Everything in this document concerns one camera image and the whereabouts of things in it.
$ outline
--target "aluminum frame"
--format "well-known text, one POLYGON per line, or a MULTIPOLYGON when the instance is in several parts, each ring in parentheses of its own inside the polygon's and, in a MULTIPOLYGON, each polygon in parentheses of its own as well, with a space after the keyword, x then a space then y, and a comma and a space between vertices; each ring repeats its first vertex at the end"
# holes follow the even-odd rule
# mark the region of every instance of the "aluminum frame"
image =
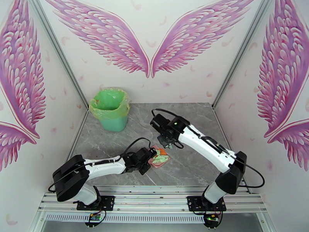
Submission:
MULTIPOLYGON (((115 196, 114 210, 107 212, 106 223, 203 223, 201 216, 189 211, 187 196, 202 195, 202 186, 98 186, 101 195, 115 196)), ((224 213, 267 214, 262 197, 238 188, 224 197, 224 213)), ((44 229, 45 221, 86 222, 89 211, 77 211, 74 200, 57 202, 55 194, 46 193, 36 215, 34 232, 44 229)))
POLYGON ((221 97, 223 96, 225 90, 227 89, 228 87, 228 84, 229 82, 231 81, 240 61, 242 60, 242 58, 244 57, 244 54, 247 50, 247 48, 249 47, 249 44, 250 44, 250 41, 251 39, 253 38, 254 34, 256 33, 257 31, 257 28, 261 22, 261 19, 262 17, 264 16, 265 14, 265 11, 267 11, 267 9, 269 8, 270 4, 271 4, 272 0, 262 0, 261 1, 261 4, 252 20, 252 23, 247 31, 247 34, 245 35, 245 38, 235 56, 235 59, 228 71, 228 74, 226 75, 220 89, 219 89, 219 92, 218 94, 216 95, 215 99, 214 99, 214 102, 212 104, 212 107, 213 108, 216 108, 221 97))
POLYGON ((56 54, 58 55, 58 58, 64 68, 64 70, 66 71, 69 79, 71 80, 75 90, 77 91, 78 96, 80 97, 83 105, 86 107, 86 109, 88 109, 89 107, 89 103, 81 89, 81 87, 78 84, 78 81, 76 79, 76 77, 74 76, 74 72, 68 62, 68 59, 65 56, 65 53, 63 52, 59 41, 57 40, 57 37, 51 27, 51 24, 49 22, 49 20, 47 19, 47 16, 44 12, 44 9, 40 3, 39 0, 28 0, 29 3, 31 4, 33 10, 35 11, 37 17, 39 18, 45 32, 46 35, 51 43, 51 45, 53 46, 56 54))

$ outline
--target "pink wing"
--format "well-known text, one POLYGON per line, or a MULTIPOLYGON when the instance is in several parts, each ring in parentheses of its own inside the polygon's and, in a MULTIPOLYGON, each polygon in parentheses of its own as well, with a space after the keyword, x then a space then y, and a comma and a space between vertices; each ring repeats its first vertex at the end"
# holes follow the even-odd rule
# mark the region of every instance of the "pink wing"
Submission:
POLYGON ((116 14, 76 0, 46 0, 61 22, 120 69, 149 77, 149 59, 131 28, 116 14))
POLYGON ((159 70, 172 72, 229 32, 249 10, 253 0, 222 0, 201 6, 178 18, 151 60, 151 76, 159 70))
POLYGON ((309 169, 309 119, 291 123, 282 127, 276 135, 268 140, 268 143, 279 141, 287 150, 289 161, 292 157, 294 163, 309 169))
POLYGON ((291 0, 276 0, 266 27, 258 93, 259 116, 274 134, 291 115, 308 79, 309 39, 291 0))
POLYGON ((7 167, 13 159, 16 162, 17 152, 20 146, 26 142, 36 144, 35 140, 30 135, 26 135, 21 128, 0 122, 0 171, 3 165, 7 167))
POLYGON ((39 138, 35 128, 44 116, 43 68, 28 3, 15 0, 0 35, 1 90, 23 129, 39 138))

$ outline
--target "pink wings mural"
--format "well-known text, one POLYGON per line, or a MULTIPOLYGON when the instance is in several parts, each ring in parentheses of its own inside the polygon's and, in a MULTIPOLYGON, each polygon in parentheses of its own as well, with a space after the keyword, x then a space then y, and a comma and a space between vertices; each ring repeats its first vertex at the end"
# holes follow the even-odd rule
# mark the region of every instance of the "pink wings mural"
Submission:
POLYGON ((151 60, 151 76, 159 70, 171 73, 194 60, 243 18, 252 1, 222 0, 178 18, 151 60))
POLYGON ((309 169, 309 119, 293 122, 284 126, 277 134, 272 136, 268 143, 279 141, 284 144, 287 156, 291 161, 309 169))
POLYGON ((307 26, 291 0, 275 0, 270 16, 260 66, 259 116, 268 122, 264 137, 268 143, 279 141, 288 150, 288 158, 308 170, 308 120, 284 126, 308 79, 309 38, 307 26))
POLYGON ((0 171, 17 160, 20 146, 36 144, 36 123, 44 118, 43 68, 37 32, 26 0, 15 0, 0 35, 1 91, 21 128, 0 122, 0 171))
POLYGON ((188 64, 229 32, 249 10, 253 0, 222 0, 201 6, 178 18, 149 65, 132 29, 116 14, 76 0, 46 0, 60 21, 90 48, 132 73, 141 70, 148 78, 159 70, 173 72, 188 64))

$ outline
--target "trash can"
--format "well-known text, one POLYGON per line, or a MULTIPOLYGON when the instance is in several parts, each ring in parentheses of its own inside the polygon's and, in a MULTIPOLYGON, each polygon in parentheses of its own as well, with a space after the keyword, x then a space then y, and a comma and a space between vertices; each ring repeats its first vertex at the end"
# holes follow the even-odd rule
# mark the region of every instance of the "trash can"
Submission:
POLYGON ((122 89, 107 88, 95 95, 89 109, 105 130, 122 131, 128 121, 129 96, 122 89))

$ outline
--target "vent grille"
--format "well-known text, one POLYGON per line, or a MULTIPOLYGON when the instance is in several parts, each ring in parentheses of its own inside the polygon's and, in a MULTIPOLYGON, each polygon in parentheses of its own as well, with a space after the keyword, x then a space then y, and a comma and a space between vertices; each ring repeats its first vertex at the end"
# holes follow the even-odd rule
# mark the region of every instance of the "vent grille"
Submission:
MULTIPOLYGON (((87 213, 59 213, 47 212, 45 220, 61 222, 88 222, 89 214, 87 213)), ((116 214, 106 216, 105 223, 185 223, 196 224, 203 223, 203 217, 196 215, 127 215, 116 214)))

